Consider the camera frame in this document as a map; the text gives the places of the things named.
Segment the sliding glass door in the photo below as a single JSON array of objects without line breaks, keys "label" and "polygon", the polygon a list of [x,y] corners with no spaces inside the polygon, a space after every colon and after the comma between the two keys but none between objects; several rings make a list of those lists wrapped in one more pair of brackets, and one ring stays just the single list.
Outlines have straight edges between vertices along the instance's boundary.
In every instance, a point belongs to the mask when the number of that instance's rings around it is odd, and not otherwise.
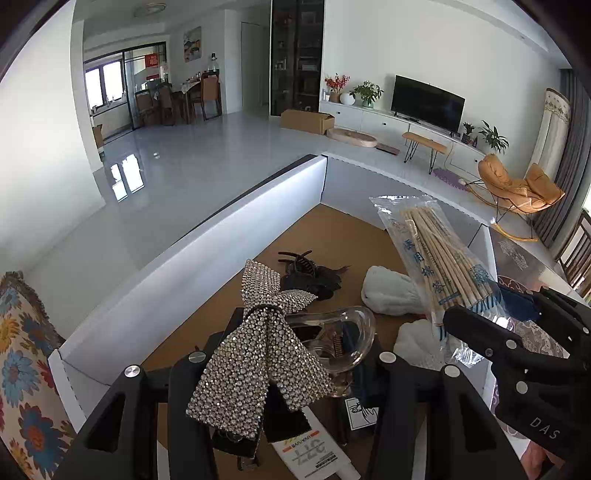
[{"label": "sliding glass door", "polygon": [[135,129],[144,124],[136,102],[136,94],[149,93],[154,98],[158,87],[168,81],[166,43],[125,50],[123,55],[129,111]]}]

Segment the purple mat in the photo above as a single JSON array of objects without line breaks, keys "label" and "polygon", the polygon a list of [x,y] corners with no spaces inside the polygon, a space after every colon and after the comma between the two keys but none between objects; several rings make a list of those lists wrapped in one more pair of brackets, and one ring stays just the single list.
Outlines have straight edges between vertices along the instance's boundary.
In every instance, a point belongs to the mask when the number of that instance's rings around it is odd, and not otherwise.
[{"label": "purple mat", "polygon": [[456,175],[454,172],[445,170],[443,168],[434,168],[433,173],[439,180],[443,180],[445,183],[451,185],[455,189],[464,190],[465,192],[468,191],[466,186],[460,183],[461,177]]}]

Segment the orange rocking chair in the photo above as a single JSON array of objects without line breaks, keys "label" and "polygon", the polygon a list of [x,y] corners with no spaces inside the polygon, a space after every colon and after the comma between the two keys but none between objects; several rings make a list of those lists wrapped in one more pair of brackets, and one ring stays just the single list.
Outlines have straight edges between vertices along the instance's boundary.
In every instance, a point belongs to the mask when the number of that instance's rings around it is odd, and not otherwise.
[{"label": "orange rocking chair", "polygon": [[[537,163],[532,163],[525,179],[512,179],[499,158],[495,154],[488,154],[479,162],[478,173],[481,180],[467,183],[466,187],[480,200],[496,207],[493,225],[495,230],[515,241],[536,242],[538,239],[534,237],[531,215],[554,205],[564,196],[564,192],[550,180]],[[482,197],[474,186],[488,190],[493,201]],[[501,228],[499,221],[507,212],[527,217],[526,221],[531,230],[530,237],[511,235]]]}]

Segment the sunscreen tube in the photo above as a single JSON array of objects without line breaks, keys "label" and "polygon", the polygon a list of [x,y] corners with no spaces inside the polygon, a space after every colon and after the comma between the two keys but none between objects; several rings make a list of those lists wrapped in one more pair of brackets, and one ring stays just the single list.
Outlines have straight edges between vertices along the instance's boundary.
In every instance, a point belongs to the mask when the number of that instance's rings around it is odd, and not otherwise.
[{"label": "sunscreen tube", "polygon": [[342,480],[361,475],[309,407],[302,408],[311,430],[297,437],[272,443],[281,460],[298,480],[324,480],[336,473]]}]

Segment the ceiling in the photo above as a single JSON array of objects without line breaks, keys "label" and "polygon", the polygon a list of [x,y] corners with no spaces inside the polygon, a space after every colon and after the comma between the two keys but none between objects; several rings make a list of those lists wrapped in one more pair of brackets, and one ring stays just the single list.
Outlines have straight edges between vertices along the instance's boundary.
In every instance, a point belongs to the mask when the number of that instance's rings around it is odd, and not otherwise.
[{"label": "ceiling", "polygon": [[[512,0],[431,1],[461,9],[486,20],[527,43],[558,68],[569,67],[568,61],[546,31]],[[136,8],[151,2],[165,2],[167,7],[155,15],[134,17]],[[259,4],[269,5],[270,2],[271,0],[77,0],[74,18],[85,21],[84,37],[89,38],[113,30],[150,24],[165,25],[165,30],[171,31],[187,20],[213,9],[241,9]]]},{"label": "ceiling", "polygon": [[[166,9],[158,14],[135,18],[134,11],[144,4],[166,3]],[[84,37],[121,28],[165,23],[166,30],[185,23],[207,11],[217,8],[240,9],[269,0],[77,0],[74,20],[84,20]]]}]

